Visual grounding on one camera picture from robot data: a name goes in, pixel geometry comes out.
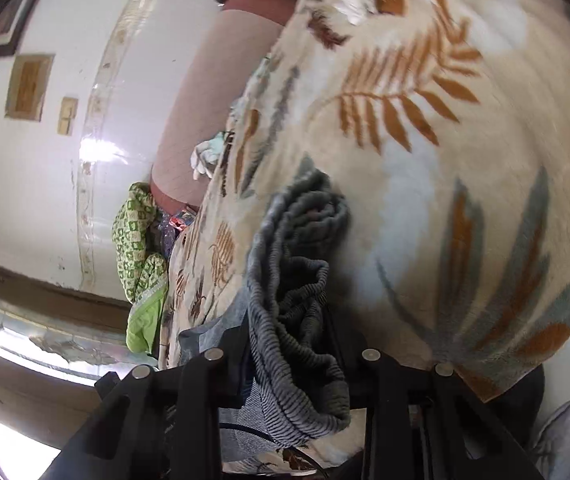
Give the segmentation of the blue denim jeans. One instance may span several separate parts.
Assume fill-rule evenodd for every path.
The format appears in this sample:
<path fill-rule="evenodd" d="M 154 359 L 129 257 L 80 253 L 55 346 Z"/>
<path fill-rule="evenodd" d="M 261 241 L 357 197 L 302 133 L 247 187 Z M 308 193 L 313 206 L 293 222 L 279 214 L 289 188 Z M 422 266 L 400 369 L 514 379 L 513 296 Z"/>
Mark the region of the blue denim jeans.
<path fill-rule="evenodd" d="M 244 406 L 223 408 L 224 462 L 303 445 L 351 422 L 349 389 L 334 356 L 317 346 L 329 273 L 329 248 L 346 229 L 349 208 L 315 167 L 276 194 L 253 237 L 243 284 L 216 320 L 184 330 L 180 361 L 219 344 L 227 330 L 248 326 L 253 383 Z"/>

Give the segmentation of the green patterned folded quilt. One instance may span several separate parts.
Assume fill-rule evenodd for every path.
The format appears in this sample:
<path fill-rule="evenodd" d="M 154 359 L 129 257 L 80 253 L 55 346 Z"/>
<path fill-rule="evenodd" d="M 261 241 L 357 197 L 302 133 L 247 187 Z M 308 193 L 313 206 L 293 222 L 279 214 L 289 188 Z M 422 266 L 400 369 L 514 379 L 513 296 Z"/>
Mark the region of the green patterned folded quilt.
<path fill-rule="evenodd" d="M 160 219 L 151 186 L 135 182 L 114 218 L 111 240 L 117 274 L 131 304 L 125 343 L 133 353 L 153 354 L 168 292 L 168 263 L 154 247 L 153 224 Z"/>

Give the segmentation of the stained glass wooden door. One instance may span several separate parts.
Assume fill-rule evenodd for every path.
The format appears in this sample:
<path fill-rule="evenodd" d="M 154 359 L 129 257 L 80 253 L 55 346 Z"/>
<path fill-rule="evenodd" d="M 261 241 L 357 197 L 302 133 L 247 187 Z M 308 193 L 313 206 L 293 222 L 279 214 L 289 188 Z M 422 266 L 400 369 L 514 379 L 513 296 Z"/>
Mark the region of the stained glass wooden door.
<path fill-rule="evenodd" d="M 0 267 L 0 426 L 59 450 L 97 408 L 99 378 L 156 365 L 126 348 L 128 310 Z"/>

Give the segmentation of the red blue small box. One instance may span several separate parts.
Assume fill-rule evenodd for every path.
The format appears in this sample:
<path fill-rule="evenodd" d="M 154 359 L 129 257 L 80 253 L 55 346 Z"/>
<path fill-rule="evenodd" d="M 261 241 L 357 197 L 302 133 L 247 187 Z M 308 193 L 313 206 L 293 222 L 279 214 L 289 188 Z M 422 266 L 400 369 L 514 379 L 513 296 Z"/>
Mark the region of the red blue small box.
<path fill-rule="evenodd" d="M 182 233 L 193 224 L 196 216 L 196 211 L 193 211 L 191 208 L 184 208 L 170 217 L 169 224 L 173 229 L 176 229 L 179 233 Z"/>

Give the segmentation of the white glove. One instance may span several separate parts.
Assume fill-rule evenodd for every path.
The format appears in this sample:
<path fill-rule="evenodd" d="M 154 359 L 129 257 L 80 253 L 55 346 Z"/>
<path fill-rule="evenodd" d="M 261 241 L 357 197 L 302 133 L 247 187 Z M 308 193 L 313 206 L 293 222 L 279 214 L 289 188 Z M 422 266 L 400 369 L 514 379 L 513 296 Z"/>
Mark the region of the white glove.
<path fill-rule="evenodd" d="M 193 179 L 197 181 L 201 177 L 211 179 L 215 168 L 219 164 L 219 160 L 225 148 L 225 142 L 230 140 L 232 133 L 230 131 L 219 131 L 212 136 L 211 139 L 198 143 L 189 163 L 193 170 Z"/>

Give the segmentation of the leaf pattern beige blanket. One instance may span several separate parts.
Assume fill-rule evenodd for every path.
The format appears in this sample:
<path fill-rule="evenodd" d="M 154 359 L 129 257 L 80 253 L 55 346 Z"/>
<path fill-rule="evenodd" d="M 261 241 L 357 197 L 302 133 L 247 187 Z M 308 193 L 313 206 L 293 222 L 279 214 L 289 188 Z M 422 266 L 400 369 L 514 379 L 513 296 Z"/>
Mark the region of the leaf pattern beige blanket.
<path fill-rule="evenodd" d="M 427 373 L 438 405 L 444 370 L 492 415 L 535 414 L 570 338 L 570 0 L 299 0 L 227 131 L 173 247 L 164 367 L 230 307 L 271 200 L 315 167 L 349 208 L 319 349 L 338 363 L 334 332 L 353 330 Z M 280 474 L 302 450 L 339 466 L 364 443 L 350 415 L 223 468 Z"/>

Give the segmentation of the pink upholstered headboard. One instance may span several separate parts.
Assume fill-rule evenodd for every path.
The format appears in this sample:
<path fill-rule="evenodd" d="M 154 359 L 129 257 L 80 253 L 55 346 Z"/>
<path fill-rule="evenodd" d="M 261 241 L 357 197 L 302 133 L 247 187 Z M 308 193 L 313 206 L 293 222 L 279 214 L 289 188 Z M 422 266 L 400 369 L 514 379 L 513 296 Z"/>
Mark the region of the pink upholstered headboard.
<path fill-rule="evenodd" d="M 294 14 L 297 0 L 227 0 L 181 83 L 151 168 L 158 206 L 198 208 L 208 186 L 193 178 L 197 144 L 223 130 L 230 107 Z"/>

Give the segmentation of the gold wall switch plate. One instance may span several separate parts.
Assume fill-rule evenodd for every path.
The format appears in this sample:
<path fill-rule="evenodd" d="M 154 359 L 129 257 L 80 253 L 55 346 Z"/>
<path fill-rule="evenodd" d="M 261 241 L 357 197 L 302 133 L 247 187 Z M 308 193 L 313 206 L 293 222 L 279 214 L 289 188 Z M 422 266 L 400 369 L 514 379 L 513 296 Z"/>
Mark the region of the gold wall switch plate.
<path fill-rule="evenodd" d="M 57 133 L 61 136 L 71 136 L 73 124 L 76 120 L 78 110 L 78 99 L 73 96 L 64 96 L 61 100 L 59 118 L 57 123 Z"/>

